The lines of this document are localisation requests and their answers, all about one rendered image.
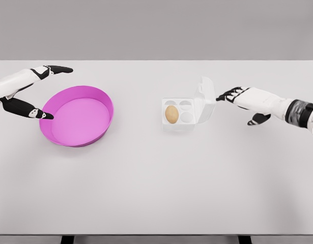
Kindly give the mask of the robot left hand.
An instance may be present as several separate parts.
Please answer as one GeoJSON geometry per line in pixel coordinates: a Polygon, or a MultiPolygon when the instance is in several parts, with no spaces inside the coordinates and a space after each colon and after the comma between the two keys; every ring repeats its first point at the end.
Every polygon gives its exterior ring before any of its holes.
{"type": "Polygon", "coordinates": [[[37,119],[54,119],[50,113],[44,112],[34,105],[15,98],[15,95],[49,76],[60,73],[72,73],[73,69],[63,66],[43,65],[31,69],[23,69],[0,79],[0,103],[3,109],[22,117],[37,119]]]}

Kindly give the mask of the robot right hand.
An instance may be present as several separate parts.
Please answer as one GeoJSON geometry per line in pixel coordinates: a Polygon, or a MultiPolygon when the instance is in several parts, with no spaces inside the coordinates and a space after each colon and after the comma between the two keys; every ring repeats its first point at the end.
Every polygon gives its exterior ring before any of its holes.
{"type": "Polygon", "coordinates": [[[272,113],[272,103],[278,96],[255,87],[234,87],[216,98],[216,101],[227,101],[255,114],[247,122],[248,126],[256,126],[266,122],[272,113]]]}

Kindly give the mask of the clear plastic egg box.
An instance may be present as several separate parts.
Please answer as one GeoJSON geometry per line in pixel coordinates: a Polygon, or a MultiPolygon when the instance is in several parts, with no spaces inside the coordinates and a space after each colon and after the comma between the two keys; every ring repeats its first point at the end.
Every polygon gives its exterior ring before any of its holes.
{"type": "Polygon", "coordinates": [[[193,131],[197,124],[206,122],[216,105],[214,84],[208,77],[202,77],[198,82],[193,98],[163,98],[162,99],[162,130],[163,131],[193,131]],[[178,111],[178,119],[170,123],[166,118],[166,109],[173,106],[178,111]]]}

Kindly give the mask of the brown egg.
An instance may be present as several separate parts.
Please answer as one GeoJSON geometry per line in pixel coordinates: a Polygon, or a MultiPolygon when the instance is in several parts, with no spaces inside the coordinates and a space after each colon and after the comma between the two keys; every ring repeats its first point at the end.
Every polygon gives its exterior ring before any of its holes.
{"type": "Polygon", "coordinates": [[[179,119],[179,111],[174,105],[167,106],[165,110],[165,118],[170,124],[175,124],[179,119]]]}

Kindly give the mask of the pink round shallow bowl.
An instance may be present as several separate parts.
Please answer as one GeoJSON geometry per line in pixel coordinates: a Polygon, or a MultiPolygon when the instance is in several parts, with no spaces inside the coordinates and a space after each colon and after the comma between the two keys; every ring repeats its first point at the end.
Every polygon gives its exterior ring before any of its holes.
{"type": "Polygon", "coordinates": [[[74,86],[52,96],[43,110],[54,119],[39,122],[42,134],[51,142],[68,147],[94,143],[108,130],[114,106],[110,96],[93,86],[74,86]]]}

